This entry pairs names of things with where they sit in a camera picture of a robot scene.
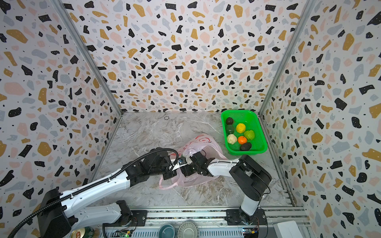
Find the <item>pink plastic bag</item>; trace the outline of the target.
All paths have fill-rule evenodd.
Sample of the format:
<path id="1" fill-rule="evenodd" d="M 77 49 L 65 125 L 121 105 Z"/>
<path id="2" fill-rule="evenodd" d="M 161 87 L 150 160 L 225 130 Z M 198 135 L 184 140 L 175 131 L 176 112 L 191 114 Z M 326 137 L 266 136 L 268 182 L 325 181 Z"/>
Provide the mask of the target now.
<path id="1" fill-rule="evenodd" d="M 207 159 L 215 158 L 217 160 L 229 161 L 228 158 L 223 155 L 223 151 L 218 143 L 211 135 L 208 134 L 201 134 L 176 150 L 180 157 L 183 156 L 188 158 L 197 152 L 201 152 L 206 156 Z M 163 176 L 161 176 L 159 181 L 159 188 L 162 190 L 167 190 L 176 186 L 193 187 L 217 178 L 202 176 L 197 173 L 185 177 L 181 172 L 181 169 L 176 169 L 176 172 L 177 175 L 171 179 L 164 180 Z"/>

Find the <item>beige pear fruit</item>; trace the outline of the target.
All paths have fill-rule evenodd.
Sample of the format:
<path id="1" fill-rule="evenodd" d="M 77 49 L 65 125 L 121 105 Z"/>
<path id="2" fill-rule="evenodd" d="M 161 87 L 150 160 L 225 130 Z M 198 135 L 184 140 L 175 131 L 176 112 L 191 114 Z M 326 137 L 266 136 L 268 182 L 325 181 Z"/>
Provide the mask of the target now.
<path id="1" fill-rule="evenodd" d="M 228 136 L 227 136 L 227 142 L 229 143 L 229 144 L 235 144 L 236 142 L 238 141 L 238 139 L 237 139 L 237 137 L 234 135 L 234 134 L 229 134 Z"/>

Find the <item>dark green lime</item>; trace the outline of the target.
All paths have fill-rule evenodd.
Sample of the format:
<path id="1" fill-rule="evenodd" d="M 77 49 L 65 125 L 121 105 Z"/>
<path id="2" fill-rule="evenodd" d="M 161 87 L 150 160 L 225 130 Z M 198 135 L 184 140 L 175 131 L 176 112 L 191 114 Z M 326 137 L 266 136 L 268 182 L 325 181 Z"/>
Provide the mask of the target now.
<path id="1" fill-rule="evenodd" d="M 233 125 L 226 125 L 225 130 L 227 135 L 233 134 L 235 132 L 235 128 Z"/>

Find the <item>orange fruit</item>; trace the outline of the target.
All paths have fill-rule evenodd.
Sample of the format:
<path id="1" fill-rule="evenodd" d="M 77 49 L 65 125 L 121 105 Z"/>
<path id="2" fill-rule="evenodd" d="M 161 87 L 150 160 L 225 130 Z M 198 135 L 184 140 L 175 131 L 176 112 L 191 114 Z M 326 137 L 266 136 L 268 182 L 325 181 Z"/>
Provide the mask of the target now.
<path id="1" fill-rule="evenodd" d="M 238 137 L 238 143 L 239 143 L 240 145 L 243 145 L 243 144 L 245 144 L 245 143 L 247 143 L 247 142 L 248 142 L 248 140 L 247 140 L 246 137 L 244 137 L 244 136 L 239 136 L 239 137 Z"/>

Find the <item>dark avocado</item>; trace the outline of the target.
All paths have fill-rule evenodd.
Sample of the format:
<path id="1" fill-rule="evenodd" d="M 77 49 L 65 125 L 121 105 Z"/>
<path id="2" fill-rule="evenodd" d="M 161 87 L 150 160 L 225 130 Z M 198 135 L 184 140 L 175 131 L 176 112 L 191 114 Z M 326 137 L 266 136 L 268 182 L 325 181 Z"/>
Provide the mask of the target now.
<path id="1" fill-rule="evenodd" d="M 250 151 L 252 148 L 252 144 L 250 142 L 246 142 L 240 146 L 240 151 Z"/>

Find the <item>dark purple mangosteen fruit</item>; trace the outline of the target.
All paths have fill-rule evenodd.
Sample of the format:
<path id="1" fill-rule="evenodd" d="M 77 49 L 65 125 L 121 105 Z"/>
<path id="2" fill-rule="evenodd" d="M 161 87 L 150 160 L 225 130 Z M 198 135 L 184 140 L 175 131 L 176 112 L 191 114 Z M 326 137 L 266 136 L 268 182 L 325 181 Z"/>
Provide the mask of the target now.
<path id="1" fill-rule="evenodd" d="M 228 117 L 225 121 L 226 125 L 232 125 L 234 123 L 234 120 L 231 117 Z"/>

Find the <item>yellow lemon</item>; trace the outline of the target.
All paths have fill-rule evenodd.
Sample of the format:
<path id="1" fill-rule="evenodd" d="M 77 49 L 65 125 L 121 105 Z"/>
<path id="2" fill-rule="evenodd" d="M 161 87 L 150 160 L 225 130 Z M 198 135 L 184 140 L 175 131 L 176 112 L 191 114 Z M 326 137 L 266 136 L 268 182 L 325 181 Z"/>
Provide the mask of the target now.
<path id="1" fill-rule="evenodd" d="M 244 133 L 246 131 L 246 125 L 243 123 L 239 123 L 236 126 L 236 132 L 237 133 Z"/>

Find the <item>green custard apple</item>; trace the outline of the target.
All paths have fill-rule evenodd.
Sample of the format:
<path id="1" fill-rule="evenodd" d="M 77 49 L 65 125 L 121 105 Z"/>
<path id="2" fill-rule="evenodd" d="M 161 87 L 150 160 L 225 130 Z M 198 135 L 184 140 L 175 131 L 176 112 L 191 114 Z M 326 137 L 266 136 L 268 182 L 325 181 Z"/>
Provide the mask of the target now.
<path id="1" fill-rule="evenodd" d="M 245 131 L 244 132 L 244 137 L 249 141 L 249 140 L 254 140 L 255 139 L 255 132 L 253 130 Z"/>

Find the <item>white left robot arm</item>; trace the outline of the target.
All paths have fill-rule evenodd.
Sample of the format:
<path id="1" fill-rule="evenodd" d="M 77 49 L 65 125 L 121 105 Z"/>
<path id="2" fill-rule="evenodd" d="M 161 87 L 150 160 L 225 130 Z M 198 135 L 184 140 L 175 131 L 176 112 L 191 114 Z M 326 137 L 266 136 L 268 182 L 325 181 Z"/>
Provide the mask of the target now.
<path id="1" fill-rule="evenodd" d="M 169 156 L 171 152 L 178 160 L 176 150 L 156 148 L 92 183 L 65 192 L 59 192 L 57 188 L 46 192 L 37 215 L 40 236 L 62 238 L 79 224 L 76 214 L 81 209 L 117 191 L 147 181 L 150 176 L 171 173 L 174 168 Z"/>

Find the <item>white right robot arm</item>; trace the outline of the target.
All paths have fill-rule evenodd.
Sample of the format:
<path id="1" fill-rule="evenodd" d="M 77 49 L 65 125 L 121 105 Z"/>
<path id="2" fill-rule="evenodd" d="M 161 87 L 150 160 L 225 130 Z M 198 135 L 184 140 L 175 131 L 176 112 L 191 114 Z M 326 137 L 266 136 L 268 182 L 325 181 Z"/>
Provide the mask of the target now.
<path id="1" fill-rule="evenodd" d="M 232 224 L 251 225 L 256 221 L 255 213 L 262 197 L 271 193 L 270 173 L 249 155 L 243 155 L 235 160 L 219 160 L 206 158 L 197 152 L 188 158 L 181 158 L 176 166 L 186 177 L 198 174 L 204 177 L 224 176 L 234 179 L 245 197 L 238 214 L 227 215 L 226 220 Z"/>

